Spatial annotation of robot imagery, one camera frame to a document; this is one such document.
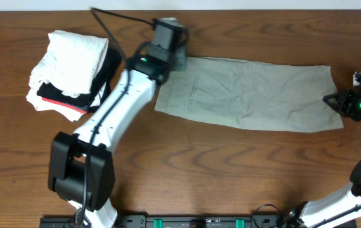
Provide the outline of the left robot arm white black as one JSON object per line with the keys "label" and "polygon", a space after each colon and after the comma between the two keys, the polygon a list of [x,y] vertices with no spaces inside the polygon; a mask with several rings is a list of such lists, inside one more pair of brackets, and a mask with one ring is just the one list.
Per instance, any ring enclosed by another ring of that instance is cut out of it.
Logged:
{"label": "left robot arm white black", "polygon": [[90,119],[51,143],[48,188],[76,208],[73,218],[42,218],[41,227],[113,227],[113,154],[139,111],[173,70],[186,67],[187,28],[175,18],[153,22],[154,37],[126,62],[118,84]]}

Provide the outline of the khaki green shorts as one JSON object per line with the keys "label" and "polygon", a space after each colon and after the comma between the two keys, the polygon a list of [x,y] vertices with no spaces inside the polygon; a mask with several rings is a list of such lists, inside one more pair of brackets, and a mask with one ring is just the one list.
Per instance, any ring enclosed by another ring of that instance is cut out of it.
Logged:
{"label": "khaki green shorts", "polygon": [[334,92],[325,65],[189,57],[160,87],[155,110],[237,129],[313,133],[343,128],[322,100]]}

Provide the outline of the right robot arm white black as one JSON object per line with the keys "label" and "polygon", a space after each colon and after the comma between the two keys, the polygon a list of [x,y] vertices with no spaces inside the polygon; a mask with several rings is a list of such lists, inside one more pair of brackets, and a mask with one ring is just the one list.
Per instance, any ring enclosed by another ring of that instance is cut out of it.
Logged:
{"label": "right robot arm white black", "polygon": [[[361,121],[361,95],[352,90],[323,97],[323,102],[343,117]],[[361,160],[350,182],[325,198],[304,202],[281,224],[286,227],[337,227],[361,217]]]}

